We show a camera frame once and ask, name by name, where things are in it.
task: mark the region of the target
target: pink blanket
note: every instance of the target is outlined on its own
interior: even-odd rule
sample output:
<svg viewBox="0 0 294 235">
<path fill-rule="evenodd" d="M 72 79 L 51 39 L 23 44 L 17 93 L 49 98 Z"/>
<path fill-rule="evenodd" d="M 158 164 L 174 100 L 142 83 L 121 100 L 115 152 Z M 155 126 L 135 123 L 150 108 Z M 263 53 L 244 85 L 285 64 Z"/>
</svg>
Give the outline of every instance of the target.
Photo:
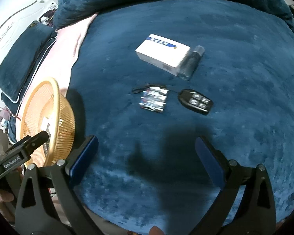
<svg viewBox="0 0 294 235">
<path fill-rule="evenodd" d="M 46 77 L 53 77 L 59 84 L 60 92 L 66 96 L 71 79 L 71 69 L 78 58 L 78 52 L 86 36 L 90 23 L 98 13 L 71 26 L 57 30 L 57 39 L 48 55 L 40 65 L 29 85 L 19 108 L 18 117 L 22 118 L 24 108 L 31 92 Z M 20 121 L 16 120 L 16 138 L 19 139 Z"/>
</svg>

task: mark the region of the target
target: hand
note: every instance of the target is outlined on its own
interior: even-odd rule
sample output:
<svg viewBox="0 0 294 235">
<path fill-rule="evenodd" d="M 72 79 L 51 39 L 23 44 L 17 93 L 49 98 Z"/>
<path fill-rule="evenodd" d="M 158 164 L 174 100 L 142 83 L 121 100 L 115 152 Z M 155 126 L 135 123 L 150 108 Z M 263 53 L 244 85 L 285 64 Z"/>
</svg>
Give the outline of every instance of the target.
<svg viewBox="0 0 294 235">
<path fill-rule="evenodd" d="M 165 234 L 157 226 L 154 226 L 150 229 L 149 235 L 165 235 Z"/>
<path fill-rule="evenodd" d="M 23 180 L 24 175 L 21 174 L 22 172 L 22 167 L 18 167 L 17 170 L 20 172 L 20 177 L 21 180 Z M 6 207 L 4 204 L 5 202 L 11 202 L 14 200 L 14 195 L 0 189 L 0 213 L 3 215 L 3 217 L 8 221 L 8 222 L 14 222 L 15 217 L 14 215 L 9 211 L 9 209 Z"/>
</svg>

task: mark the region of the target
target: white box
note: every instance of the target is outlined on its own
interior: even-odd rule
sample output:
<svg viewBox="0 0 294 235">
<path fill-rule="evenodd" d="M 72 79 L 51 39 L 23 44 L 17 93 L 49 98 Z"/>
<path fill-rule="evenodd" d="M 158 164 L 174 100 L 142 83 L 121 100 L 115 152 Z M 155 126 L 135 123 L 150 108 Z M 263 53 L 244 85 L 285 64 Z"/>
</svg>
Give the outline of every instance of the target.
<svg viewBox="0 0 294 235">
<path fill-rule="evenodd" d="M 138 57 L 177 76 L 190 47 L 151 34 L 135 50 Z"/>
</svg>

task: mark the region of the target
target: blister package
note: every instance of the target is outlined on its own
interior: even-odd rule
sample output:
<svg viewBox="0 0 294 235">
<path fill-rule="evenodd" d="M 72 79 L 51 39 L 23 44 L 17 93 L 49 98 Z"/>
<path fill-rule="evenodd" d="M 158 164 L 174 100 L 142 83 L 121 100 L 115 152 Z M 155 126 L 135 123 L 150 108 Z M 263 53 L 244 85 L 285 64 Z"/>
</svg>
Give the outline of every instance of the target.
<svg viewBox="0 0 294 235">
<path fill-rule="evenodd" d="M 141 108 L 162 113 L 165 108 L 168 90 L 161 87 L 149 87 L 143 91 Z"/>
</svg>

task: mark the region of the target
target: bed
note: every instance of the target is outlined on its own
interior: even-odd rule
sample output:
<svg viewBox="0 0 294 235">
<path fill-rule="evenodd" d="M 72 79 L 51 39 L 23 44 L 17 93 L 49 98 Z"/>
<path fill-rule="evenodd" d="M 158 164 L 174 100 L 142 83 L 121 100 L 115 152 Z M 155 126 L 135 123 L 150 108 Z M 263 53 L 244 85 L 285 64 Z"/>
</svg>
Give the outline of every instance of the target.
<svg viewBox="0 0 294 235">
<path fill-rule="evenodd" d="M 127 230 L 187 234 L 219 190 L 194 149 L 206 136 L 227 159 L 263 163 L 277 221 L 294 209 L 294 20 L 283 0 L 59 0 L 57 28 L 100 12 L 71 71 L 66 98 L 74 145 L 99 138 L 98 155 L 75 191 L 94 213 Z M 156 34 L 206 52 L 189 82 L 140 60 Z M 139 108 L 146 83 L 195 89 L 214 107 L 185 109 L 169 92 L 163 114 Z M 237 210 L 239 193 L 226 222 Z"/>
</svg>

